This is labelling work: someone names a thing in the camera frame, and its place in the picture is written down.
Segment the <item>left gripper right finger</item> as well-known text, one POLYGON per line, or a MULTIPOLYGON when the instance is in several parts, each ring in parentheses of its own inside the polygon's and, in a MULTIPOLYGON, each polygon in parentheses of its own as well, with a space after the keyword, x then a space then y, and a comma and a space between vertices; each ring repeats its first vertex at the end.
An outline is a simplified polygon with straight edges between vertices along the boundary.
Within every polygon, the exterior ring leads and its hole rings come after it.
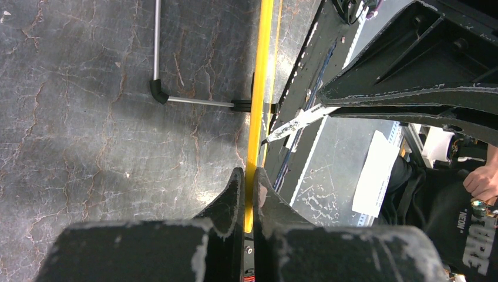
POLYGON ((319 227, 258 168, 253 180, 257 281, 446 281, 437 251, 408 226, 319 227))

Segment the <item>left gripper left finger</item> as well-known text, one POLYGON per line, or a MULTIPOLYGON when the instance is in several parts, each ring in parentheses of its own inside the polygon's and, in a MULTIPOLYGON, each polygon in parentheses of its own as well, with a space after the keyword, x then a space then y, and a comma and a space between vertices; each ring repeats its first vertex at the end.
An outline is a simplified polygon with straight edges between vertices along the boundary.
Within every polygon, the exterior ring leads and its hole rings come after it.
POLYGON ((186 220, 75 223, 58 236, 37 281, 241 281, 244 172, 186 220))

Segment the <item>yellow framed whiteboard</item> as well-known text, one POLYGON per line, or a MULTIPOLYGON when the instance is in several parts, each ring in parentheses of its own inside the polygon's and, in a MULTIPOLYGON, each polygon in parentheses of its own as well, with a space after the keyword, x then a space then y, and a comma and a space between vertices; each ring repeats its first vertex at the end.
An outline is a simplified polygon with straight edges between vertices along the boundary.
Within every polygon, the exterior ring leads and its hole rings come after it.
POLYGON ((260 18, 258 24, 258 41, 253 76, 252 96, 250 100, 235 100, 233 102, 215 102, 212 100, 180 98, 168 95, 162 90, 160 80, 160 28, 161 28, 161 1, 154 4, 154 36, 153 36, 153 76, 149 81, 152 98, 159 104, 167 102, 190 103, 229 108, 235 112, 250 114, 250 129, 248 137, 247 161, 245 167, 246 184, 252 184, 256 168, 260 165, 260 142, 263 134, 263 117, 278 109, 275 104, 265 107, 267 75, 270 62, 270 43, 272 32, 273 1, 261 1, 260 18))

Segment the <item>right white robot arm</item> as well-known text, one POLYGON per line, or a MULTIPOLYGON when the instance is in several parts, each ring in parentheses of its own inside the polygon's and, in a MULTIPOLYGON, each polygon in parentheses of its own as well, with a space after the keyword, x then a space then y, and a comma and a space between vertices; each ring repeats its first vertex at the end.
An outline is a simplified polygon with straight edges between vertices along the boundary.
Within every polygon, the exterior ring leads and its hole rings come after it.
POLYGON ((335 116, 431 125, 497 145, 497 2, 413 1, 318 96, 335 116))

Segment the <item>person's hand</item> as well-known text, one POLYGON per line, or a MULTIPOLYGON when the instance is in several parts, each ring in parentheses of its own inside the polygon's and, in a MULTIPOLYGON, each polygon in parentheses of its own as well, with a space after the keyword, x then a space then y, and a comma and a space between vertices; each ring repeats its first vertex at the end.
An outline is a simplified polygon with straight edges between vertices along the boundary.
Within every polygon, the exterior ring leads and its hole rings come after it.
POLYGON ((473 200, 494 205, 497 201, 497 166, 484 165, 470 172, 463 182, 473 200))

